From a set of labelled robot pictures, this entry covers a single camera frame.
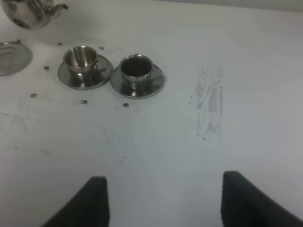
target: white surface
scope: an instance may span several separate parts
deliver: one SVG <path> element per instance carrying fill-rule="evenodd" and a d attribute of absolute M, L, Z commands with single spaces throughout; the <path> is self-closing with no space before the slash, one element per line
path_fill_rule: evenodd
<path fill-rule="evenodd" d="M 257 9 L 274 9 L 287 11 L 303 11 L 302 0 L 160 0 L 175 2 L 191 2 L 219 6 L 237 6 Z"/>
<path fill-rule="evenodd" d="M 67 3 L 69 12 L 39 32 L 0 15 L 0 40 L 21 39 L 34 53 L 24 71 L 0 78 L 2 227 L 40 226 L 94 175 L 108 178 L 112 227 L 220 227 L 226 170 L 303 218 L 303 14 Z M 57 67 L 77 44 L 104 46 L 98 52 L 114 66 L 129 54 L 149 56 L 166 75 L 164 89 L 130 100 L 110 83 L 92 91 L 64 86 Z M 200 112 L 191 101 L 201 68 L 218 66 L 223 132 L 210 142 L 197 138 Z"/>

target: empty metal cup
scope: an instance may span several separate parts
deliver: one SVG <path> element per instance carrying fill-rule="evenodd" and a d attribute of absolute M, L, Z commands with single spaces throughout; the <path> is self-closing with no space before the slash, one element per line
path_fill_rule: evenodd
<path fill-rule="evenodd" d="M 65 53 L 63 62 L 76 82 L 92 80 L 97 72 L 98 53 L 88 46 L 76 46 Z"/>
<path fill-rule="evenodd" d="M 146 56 L 134 54 L 120 62 L 123 82 L 132 89 L 143 89 L 151 80 L 153 63 Z"/>

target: scratch mark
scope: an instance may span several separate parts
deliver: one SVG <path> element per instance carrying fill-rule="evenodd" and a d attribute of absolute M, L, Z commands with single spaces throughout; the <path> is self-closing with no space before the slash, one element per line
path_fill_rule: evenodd
<path fill-rule="evenodd" d="M 222 140 L 223 68 L 201 68 L 196 86 L 197 138 L 208 141 Z"/>

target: black object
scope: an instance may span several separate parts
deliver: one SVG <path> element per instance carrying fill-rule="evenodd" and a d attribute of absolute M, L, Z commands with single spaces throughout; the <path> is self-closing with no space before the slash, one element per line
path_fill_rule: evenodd
<path fill-rule="evenodd" d="M 223 175 L 221 215 L 225 227 L 303 227 L 238 172 Z"/>
<path fill-rule="evenodd" d="M 108 227 L 107 180 L 92 177 L 83 188 L 42 227 Z"/>

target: metal saucer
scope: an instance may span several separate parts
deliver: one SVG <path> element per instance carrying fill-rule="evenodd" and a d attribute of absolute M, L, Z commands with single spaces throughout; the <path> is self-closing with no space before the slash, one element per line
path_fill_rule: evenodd
<path fill-rule="evenodd" d="M 163 84 L 163 72 L 154 64 L 154 70 L 151 73 L 151 81 L 147 84 L 144 89 L 135 90 L 127 86 L 123 82 L 122 73 L 120 68 L 117 67 L 110 78 L 110 83 L 113 89 L 119 94 L 128 98 L 140 98 L 149 96 L 158 91 Z"/>
<path fill-rule="evenodd" d="M 22 43 L 0 43 L 0 76 L 7 76 L 23 70 L 32 59 L 32 52 Z"/>
<path fill-rule="evenodd" d="M 98 54 L 98 63 L 96 64 L 98 72 L 94 76 L 94 79 L 88 82 L 79 82 L 71 79 L 71 73 L 69 72 L 67 65 L 62 62 L 58 69 L 58 77 L 62 83 L 77 90 L 89 90 L 98 88 L 106 84 L 110 76 L 113 73 L 113 66 L 107 58 Z"/>

